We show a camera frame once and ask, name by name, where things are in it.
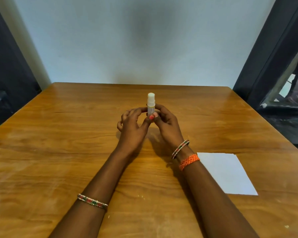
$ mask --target white paper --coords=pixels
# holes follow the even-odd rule
[[[198,153],[198,156],[225,193],[258,195],[236,155]]]

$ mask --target wooden table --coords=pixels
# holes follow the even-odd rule
[[[47,237],[115,148],[122,112],[148,92],[196,152],[238,156],[258,196],[229,197],[260,237],[298,238],[298,150],[230,88],[78,83],[52,84],[0,126],[0,237]],[[152,124],[99,237],[202,237],[165,147]]]

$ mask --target orange bracelet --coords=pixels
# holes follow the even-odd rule
[[[192,164],[193,162],[198,161],[198,160],[200,160],[200,159],[199,159],[198,155],[196,155],[196,154],[193,154],[193,155],[187,157],[185,160],[182,160],[182,162],[180,164],[180,170],[183,171],[183,169],[187,165]]]

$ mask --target bangle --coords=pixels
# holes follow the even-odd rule
[[[89,197],[87,197],[87,196],[85,196],[85,195],[82,195],[82,194],[78,194],[78,195],[77,195],[77,199],[79,199],[79,200],[81,200],[81,201],[84,201],[84,202],[86,202],[86,203],[88,203],[88,204],[91,204],[91,205],[93,205],[93,206],[96,206],[96,207],[105,209],[105,210],[107,210],[107,207],[108,207],[107,204],[102,203],[102,202],[99,202],[98,200],[94,200],[94,199],[92,199],[92,198],[89,198]]]
[[[200,160],[199,157],[198,157],[198,155],[193,154],[193,155],[187,157],[185,160],[182,160],[179,168],[180,168],[181,171],[183,171],[183,169],[187,165],[192,164],[193,162],[198,161],[198,160]]]
[[[175,156],[179,153],[179,151],[187,144],[190,143],[190,140],[184,140],[182,144],[179,145],[178,148],[176,148],[176,150],[173,152],[173,154],[171,155],[171,159],[174,159]]]

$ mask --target white cap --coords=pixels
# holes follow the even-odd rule
[[[154,107],[155,105],[154,93],[148,93],[147,106]]]

